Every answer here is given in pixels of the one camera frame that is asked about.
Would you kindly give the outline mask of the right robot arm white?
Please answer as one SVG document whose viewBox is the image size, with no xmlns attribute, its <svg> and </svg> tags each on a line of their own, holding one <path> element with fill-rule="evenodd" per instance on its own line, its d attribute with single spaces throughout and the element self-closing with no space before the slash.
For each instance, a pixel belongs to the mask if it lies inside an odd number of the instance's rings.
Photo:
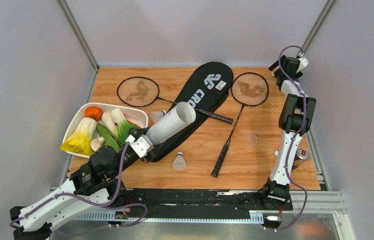
<svg viewBox="0 0 374 240">
<path fill-rule="evenodd" d="M 266 209 L 287 201 L 295 153 L 313 120 L 316 99 L 305 94 L 298 81 L 307 65 L 308 60 L 300 53 L 296 57 L 282 55 L 268 68 L 286 99 L 278 121 L 281 142 L 275 167 L 261 189 L 260 202 Z"/>
</svg>

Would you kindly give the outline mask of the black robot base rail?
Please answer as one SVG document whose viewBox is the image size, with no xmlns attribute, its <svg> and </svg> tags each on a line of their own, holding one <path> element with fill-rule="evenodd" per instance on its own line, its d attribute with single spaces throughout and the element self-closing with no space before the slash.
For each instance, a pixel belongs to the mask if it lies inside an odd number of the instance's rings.
<svg viewBox="0 0 374 240">
<path fill-rule="evenodd" d="M 291 199 L 284 204 L 264 202 L 259 190 L 159 189 L 123 190 L 110 207 L 125 206 L 131 217 L 194 220 L 245 220 L 250 211 L 291 211 Z"/>
</svg>

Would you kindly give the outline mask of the white shuttlecock tube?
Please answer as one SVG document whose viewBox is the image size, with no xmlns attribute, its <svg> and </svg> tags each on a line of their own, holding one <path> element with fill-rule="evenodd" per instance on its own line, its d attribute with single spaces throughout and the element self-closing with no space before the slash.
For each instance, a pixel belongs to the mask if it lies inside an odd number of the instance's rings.
<svg viewBox="0 0 374 240">
<path fill-rule="evenodd" d="M 187 102 L 180 102 L 152 125 L 145 135 L 157 146 L 193 123 L 195 119 L 195 109 Z"/>
</svg>

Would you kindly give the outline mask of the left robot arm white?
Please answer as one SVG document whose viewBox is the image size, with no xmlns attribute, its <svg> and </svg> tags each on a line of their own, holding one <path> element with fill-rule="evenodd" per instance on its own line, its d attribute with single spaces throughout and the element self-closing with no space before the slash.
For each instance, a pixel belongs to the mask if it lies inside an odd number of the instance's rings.
<svg viewBox="0 0 374 240">
<path fill-rule="evenodd" d="M 38 202 L 10 210 L 10 227 L 16 240 L 47 240 L 67 222 L 112 204 L 122 207 L 128 194 L 121 190 L 122 171 L 156 146 L 151 129 L 132 128 L 121 150 L 100 146 L 60 187 Z"/>
</svg>

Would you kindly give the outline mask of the clear plastic tube lid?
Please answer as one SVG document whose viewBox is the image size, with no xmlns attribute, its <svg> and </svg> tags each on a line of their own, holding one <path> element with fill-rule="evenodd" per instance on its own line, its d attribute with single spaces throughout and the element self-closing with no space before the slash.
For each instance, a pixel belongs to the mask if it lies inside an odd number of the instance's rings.
<svg viewBox="0 0 374 240">
<path fill-rule="evenodd" d="M 249 146 L 256 146 L 258 143 L 258 137 L 254 133 L 248 133 L 244 136 L 244 142 Z"/>
</svg>

